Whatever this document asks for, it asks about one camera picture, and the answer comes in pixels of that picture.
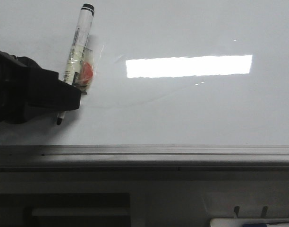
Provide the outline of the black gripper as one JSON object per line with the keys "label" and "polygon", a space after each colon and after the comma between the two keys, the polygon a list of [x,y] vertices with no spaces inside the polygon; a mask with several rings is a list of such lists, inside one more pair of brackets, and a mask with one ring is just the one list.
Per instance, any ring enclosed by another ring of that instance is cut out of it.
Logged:
{"label": "black gripper", "polygon": [[0,122],[27,122],[24,117],[27,67],[26,100],[29,105],[55,111],[79,109],[81,91],[59,80],[57,72],[43,69],[26,56],[0,51]]}

